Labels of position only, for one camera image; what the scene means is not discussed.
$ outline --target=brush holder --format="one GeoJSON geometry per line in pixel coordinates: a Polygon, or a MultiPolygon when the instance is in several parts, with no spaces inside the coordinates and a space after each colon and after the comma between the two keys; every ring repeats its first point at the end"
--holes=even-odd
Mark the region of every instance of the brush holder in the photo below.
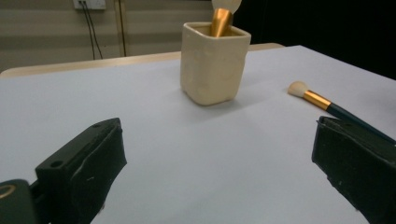
{"type": "Polygon", "coordinates": [[[251,35],[231,27],[222,37],[210,35],[211,22],[183,25],[180,85],[199,105],[232,100],[239,89],[251,35]]]}

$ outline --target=brush handle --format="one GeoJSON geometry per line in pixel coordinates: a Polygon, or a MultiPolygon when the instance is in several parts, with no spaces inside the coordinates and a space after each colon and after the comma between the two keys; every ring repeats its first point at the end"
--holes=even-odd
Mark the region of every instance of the brush handle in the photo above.
{"type": "Polygon", "coordinates": [[[327,107],[326,111],[335,116],[338,119],[341,119],[343,121],[350,121],[353,122],[355,124],[360,125],[362,128],[366,129],[367,131],[370,131],[374,134],[376,134],[377,136],[391,142],[393,145],[396,144],[396,141],[393,140],[391,137],[387,136],[384,133],[381,133],[379,130],[377,130],[375,127],[371,126],[370,124],[364,122],[363,120],[359,119],[358,117],[356,117],[355,115],[349,113],[348,111],[346,111],[344,108],[342,108],[339,105],[336,105],[334,103],[329,104],[329,106],[327,107]]]}
{"type": "Polygon", "coordinates": [[[217,8],[213,14],[212,25],[210,26],[210,33],[214,37],[221,37],[231,30],[231,19],[233,14],[224,8],[217,8]]]}

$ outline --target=white table surface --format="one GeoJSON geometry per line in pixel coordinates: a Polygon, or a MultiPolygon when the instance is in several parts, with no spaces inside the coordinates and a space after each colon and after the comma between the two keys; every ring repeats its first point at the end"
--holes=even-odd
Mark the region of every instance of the white table surface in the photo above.
{"type": "Polygon", "coordinates": [[[235,100],[202,107],[179,60],[0,79],[0,182],[118,117],[128,164],[93,223],[367,223],[311,161],[316,120],[295,80],[396,137],[396,81],[304,47],[251,51],[235,100]]]}

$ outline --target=brush bristles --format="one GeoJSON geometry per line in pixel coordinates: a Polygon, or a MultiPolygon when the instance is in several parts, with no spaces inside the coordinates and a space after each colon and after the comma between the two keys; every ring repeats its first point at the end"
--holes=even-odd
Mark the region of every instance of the brush bristles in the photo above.
{"type": "Polygon", "coordinates": [[[303,97],[305,92],[308,91],[308,86],[302,81],[295,81],[290,84],[288,94],[303,97]]]}
{"type": "Polygon", "coordinates": [[[232,14],[239,8],[242,0],[212,0],[212,6],[214,9],[224,8],[229,10],[232,14]]]}

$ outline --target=black cable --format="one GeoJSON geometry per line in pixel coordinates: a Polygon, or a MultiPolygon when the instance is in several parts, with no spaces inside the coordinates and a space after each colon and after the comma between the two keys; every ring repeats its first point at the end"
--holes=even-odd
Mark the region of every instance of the black cable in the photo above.
{"type": "Polygon", "coordinates": [[[100,58],[103,59],[102,51],[100,50],[99,44],[98,44],[98,40],[96,39],[96,32],[95,32],[95,28],[94,28],[94,26],[93,26],[93,22],[92,22],[92,19],[91,19],[90,11],[88,10],[87,3],[86,3],[85,1],[84,1],[83,3],[84,3],[84,5],[85,5],[85,8],[87,9],[88,18],[90,18],[90,22],[91,22],[91,26],[92,26],[92,30],[93,30],[93,37],[94,37],[94,39],[95,39],[96,47],[97,47],[98,50],[99,50],[100,58]]]}
{"type": "Polygon", "coordinates": [[[93,40],[92,40],[91,26],[90,26],[90,22],[89,22],[89,20],[88,20],[87,11],[86,11],[86,9],[85,9],[85,7],[84,7],[84,4],[82,4],[82,2],[81,2],[81,1],[78,1],[78,2],[79,2],[79,3],[81,4],[81,6],[82,6],[82,10],[84,11],[84,15],[85,15],[85,20],[87,21],[87,24],[88,24],[88,29],[90,30],[90,38],[91,38],[92,54],[93,54],[93,59],[95,60],[95,49],[94,49],[94,46],[93,46],[93,40]]]}

